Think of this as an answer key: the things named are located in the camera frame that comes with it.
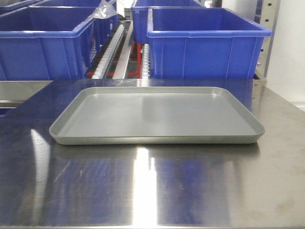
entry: gray tray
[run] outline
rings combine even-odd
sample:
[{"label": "gray tray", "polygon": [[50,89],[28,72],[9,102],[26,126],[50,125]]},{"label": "gray tray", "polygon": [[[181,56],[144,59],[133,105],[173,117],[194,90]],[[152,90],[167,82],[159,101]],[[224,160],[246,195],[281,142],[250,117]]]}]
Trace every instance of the gray tray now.
[{"label": "gray tray", "polygon": [[218,87],[93,87],[50,127],[63,145],[256,142],[260,122]]}]

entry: scratched metal surface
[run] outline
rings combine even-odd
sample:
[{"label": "scratched metal surface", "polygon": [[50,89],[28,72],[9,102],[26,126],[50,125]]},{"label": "scratched metal surface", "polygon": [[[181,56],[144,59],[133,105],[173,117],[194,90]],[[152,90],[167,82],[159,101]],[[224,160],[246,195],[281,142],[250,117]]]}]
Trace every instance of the scratched metal surface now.
[{"label": "scratched metal surface", "polygon": [[[255,81],[54,81],[0,119],[0,228],[305,228],[305,114]],[[250,145],[62,146],[93,86],[221,86],[262,122]]]}]

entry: plastic bag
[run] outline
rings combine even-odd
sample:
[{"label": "plastic bag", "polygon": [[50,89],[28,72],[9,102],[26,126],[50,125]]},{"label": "plastic bag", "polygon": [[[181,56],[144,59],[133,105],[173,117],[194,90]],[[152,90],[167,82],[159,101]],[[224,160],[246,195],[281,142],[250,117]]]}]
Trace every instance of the plastic bag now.
[{"label": "plastic bag", "polygon": [[112,5],[115,2],[116,0],[111,0],[109,2],[107,2],[106,0],[101,0],[100,5],[93,12],[92,17],[98,19],[107,19],[111,18],[114,15],[117,15],[118,12]]}]

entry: rectangular baking tray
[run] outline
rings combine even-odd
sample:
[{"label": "rectangular baking tray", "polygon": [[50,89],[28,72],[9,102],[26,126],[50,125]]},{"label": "rectangular baking tray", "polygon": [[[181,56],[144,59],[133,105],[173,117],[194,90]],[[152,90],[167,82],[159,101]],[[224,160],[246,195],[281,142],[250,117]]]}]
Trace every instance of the rectangular baking tray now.
[{"label": "rectangular baking tray", "polygon": [[218,87],[92,87],[50,127],[63,145],[248,144],[263,125]]}]

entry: blue plastic crate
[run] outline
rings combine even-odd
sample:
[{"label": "blue plastic crate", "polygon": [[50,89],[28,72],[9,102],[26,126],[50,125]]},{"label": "blue plastic crate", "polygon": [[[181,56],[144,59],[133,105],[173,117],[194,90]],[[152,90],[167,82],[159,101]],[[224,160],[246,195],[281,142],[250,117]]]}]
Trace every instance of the blue plastic crate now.
[{"label": "blue plastic crate", "polygon": [[84,78],[99,51],[93,11],[27,7],[0,16],[0,80]]},{"label": "blue plastic crate", "polygon": [[[101,3],[101,0],[44,0],[42,2],[36,3],[34,6],[39,7],[98,7]],[[107,42],[108,36],[110,35],[112,28],[116,25],[118,21],[117,15],[108,18],[100,19],[99,30],[100,30],[100,45],[103,45]]]},{"label": "blue plastic crate", "polygon": [[253,78],[272,31],[223,8],[149,9],[152,78]]},{"label": "blue plastic crate", "polygon": [[40,0],[0,0],[0,14],[30,6]]},{"label": "blue plastic crate", "polygon": [[138,43],[148,43],[148,9],[154,7],[202,7],[197,0],[134,0],[131,6],[133,37]]}]

